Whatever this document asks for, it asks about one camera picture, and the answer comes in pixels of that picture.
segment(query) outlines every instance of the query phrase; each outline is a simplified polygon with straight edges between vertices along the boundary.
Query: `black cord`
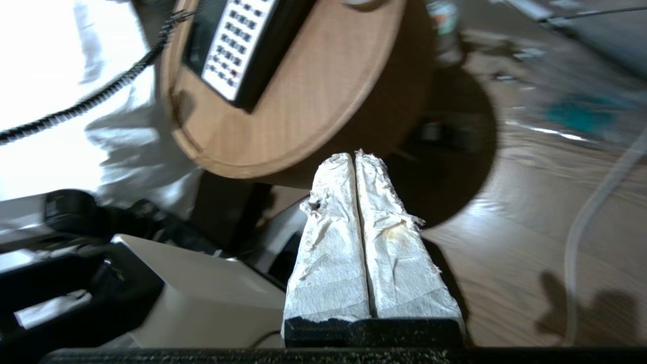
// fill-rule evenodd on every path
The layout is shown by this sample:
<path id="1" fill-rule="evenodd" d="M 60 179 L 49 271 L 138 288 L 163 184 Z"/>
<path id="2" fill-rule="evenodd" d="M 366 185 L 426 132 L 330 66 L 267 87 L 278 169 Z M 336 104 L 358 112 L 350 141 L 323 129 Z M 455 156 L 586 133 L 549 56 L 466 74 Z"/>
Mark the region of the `black cord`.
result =
<path id="1" fill-rule="evenodd" d="M 135 63 L 128 71 L 124 72 L 116 80 L 103 86 L 94 95 L 82 100 L 81 102 L 73 105 L 67 109 L 47 115 L 36 121 L 28 124 L 20 125 L 12 129 L 0 131 L 0 146 L 14 142 L 16 140 L 28 137 L 30 135 L 39 133 L 43 130 L 57 126 L 62 122 L 68 121 L 87 113 L 89 110 L 95 108 L 107 99 L 111 98 L 115 93 L 119 92 L 122 88 L 129 85 L 134 81 L 148 66 L 152 65 L 157 57 L 162 54 L 164 47 L 170 39 L 171 33 L 175 27 L 186 20 L 188 17 L 194 15 L 196 12 L 177 12 L 171 15 L 162 26 L 159 37 L 153 48 L 142 57 L 139 62 Z"/>
<path id="2" fill-rule="evenodd" d="M 636 6 L 634 8 L 622 8 L 622 9 L 614 9 L 614 10 L 601 10 L 599 12 L 575 14 L 575 15 L 570 15 L 570 16 L 560 16 L 560 18 L 562 18 L 562 19 L 579 19 L 581 17 L 598 16 L 598 15 L 604 15 L 604 14 L 625 13 L 625 12 L 635 12 L 635 11 L 640 11 L 640 10 L 647 10 L 647 6 Z"/>
<path id="3" fill-rule="evenodd" d="M 274 331 L 267 332 L 266 334 L 263 334 L 263 336 L 261 336 L 261 337 L 259 337 L 258 339 L 256 339 L 256 341 L 255 341 L 255 342 L 253 342 L 253 343 L 249 346 L 249 348 L 250 348 L 250 349 L 257 348 L 260 344 L 262 344 L 263 342 L 265 342 L 265 340 L 269 339 L 270 337 L 272 337 L 272 336 L 274 336 L 274 335 L 280 335 L 280 334 L 281 334 L 281 330 L 274 330 Z"/>

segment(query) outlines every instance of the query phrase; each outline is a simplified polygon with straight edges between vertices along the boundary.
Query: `wooden floor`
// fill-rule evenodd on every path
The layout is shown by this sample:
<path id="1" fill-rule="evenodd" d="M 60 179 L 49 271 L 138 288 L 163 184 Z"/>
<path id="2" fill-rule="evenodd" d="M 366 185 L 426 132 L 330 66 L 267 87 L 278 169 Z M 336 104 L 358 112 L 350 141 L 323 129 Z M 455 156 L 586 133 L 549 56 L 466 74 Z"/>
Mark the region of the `wooden floor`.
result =
<path id="1" fill-rule="evenodd" d="M 455 277 L 476 345 L 559 345 L 566 320 L 564 242 L 577 211 L 619 154 L 508 125 L 523 115 L 513 108 L 520 104 L 517 86 L 490 81 L 497 67 L 497 60 L 478 55 L 466 66 L 495 105 L 492 171 L 476 198 L 423 236 L 447 260 L 448 267 L 437 264 Z M 638 166 L 584 235 L 578 345 L 647 345 L 646 181 L 647 166 Z M 275 208 L 306 194 L 276 188 Z"/>

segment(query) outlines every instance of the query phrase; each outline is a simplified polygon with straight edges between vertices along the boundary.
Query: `white cable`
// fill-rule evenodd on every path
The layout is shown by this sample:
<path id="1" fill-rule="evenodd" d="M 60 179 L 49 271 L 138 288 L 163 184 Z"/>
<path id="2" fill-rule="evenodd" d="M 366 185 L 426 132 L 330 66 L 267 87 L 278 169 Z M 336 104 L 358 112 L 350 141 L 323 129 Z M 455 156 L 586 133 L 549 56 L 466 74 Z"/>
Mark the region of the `white cable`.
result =
<path id="1" fill-rule="evenodd" d="M 609 174 L 604 178 L 598 188 L 583 204 L 566 240 L 564 253 L 564 284 L 566 287 L 566 334 L 563 347 L 573 346 L 577 336 L 577 251 L 582 239 L 582 233 L 595 215 L 604 200 L 615 190 L 626 174 L 647 152 L 647 128 L 642 131 L 635 142 L 624 152 L 622 157 L 611 167 Z"/>

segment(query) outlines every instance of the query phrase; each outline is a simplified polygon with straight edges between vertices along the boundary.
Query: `wooden round table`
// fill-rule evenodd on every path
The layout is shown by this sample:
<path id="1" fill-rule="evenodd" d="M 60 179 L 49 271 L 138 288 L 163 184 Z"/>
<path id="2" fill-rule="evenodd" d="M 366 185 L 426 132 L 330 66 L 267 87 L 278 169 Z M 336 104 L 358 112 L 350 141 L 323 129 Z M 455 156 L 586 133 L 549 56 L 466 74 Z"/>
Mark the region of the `wooden round table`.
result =
<path id="1" fill-rule="evenodd" d="M 163 55 L 162 97 L 180 147 L 220 176 L 309 187 L 333 153 L 397 149 L 428 100 L 435 33 L 422 1 L 366 11 L 317 1 L 252 113 L 182 64 L 190 27 L 179 26 Z"/>

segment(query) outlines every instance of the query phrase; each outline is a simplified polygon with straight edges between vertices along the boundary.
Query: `telephone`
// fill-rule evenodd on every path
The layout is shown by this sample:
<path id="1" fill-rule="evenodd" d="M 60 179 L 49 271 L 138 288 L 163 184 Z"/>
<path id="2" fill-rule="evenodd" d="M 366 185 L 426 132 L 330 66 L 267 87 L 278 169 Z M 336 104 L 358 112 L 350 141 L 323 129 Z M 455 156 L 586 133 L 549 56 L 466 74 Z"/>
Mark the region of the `telephone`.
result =
<path id="1" fill-rule="evenodd" d="M 183 63 L 251 113 L 314 0 L 201 0 Z"/>

